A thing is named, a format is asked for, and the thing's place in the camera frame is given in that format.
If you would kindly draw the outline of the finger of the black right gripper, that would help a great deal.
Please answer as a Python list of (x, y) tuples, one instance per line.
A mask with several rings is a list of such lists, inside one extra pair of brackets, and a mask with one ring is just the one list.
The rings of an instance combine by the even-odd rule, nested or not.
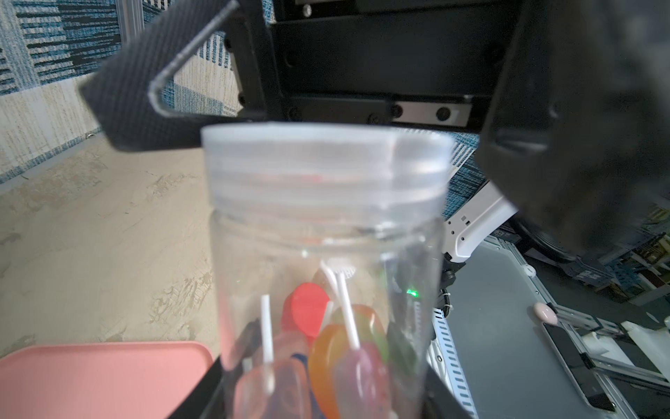
[[(165, 86), (216, 32), (230, 43), (244, 109), (237, 117), (165, 105)], [(203, 127), (272, 118), (272, 44), (260, 1), (176, 1), (80, 87), (111, 145), (125, 152), (199, 148)]]
[(669, 187), (668, 2), (525, 2), (476, 161), (570, 251), (630, 232)]

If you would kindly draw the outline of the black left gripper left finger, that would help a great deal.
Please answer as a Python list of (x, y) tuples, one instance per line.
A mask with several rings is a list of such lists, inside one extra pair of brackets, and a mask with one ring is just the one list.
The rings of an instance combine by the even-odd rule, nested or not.
[[(241, 350), (245, 359), (251, 358), (261, 345), (261, 326), (256, 319), (244, 328), (234, 349)], [(232, 418), (235, 388), (243, 374), (243, 361), (226, 370), (218, 358), (169, 418)]]

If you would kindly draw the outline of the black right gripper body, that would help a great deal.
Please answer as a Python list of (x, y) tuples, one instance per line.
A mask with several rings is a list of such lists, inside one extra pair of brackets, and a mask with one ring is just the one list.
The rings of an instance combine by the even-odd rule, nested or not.
[(477, 133), (518, 1), (243, 1), (224, 29), (251, 120)]

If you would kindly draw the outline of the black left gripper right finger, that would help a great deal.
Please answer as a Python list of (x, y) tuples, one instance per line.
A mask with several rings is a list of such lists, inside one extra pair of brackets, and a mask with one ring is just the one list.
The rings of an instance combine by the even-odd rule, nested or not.
[(431, 367), (424, 382), (423, 419), (472, 419)]

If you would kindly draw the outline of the clear candy jar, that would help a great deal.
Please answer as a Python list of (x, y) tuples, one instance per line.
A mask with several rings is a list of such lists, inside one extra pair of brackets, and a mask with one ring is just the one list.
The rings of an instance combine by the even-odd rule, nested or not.
[(417, 418), (441, 270), (439, 211), (370, 225), (210, 220), (229, 418)]

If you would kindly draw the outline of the white jar lid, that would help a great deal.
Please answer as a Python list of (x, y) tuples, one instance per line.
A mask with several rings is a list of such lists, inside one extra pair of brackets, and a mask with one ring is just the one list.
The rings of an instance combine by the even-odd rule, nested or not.
[(209, 195), (241, 218), (362, 228), (440, 218), (448, 134), (326, 123), (237, 123), (201, 131)]

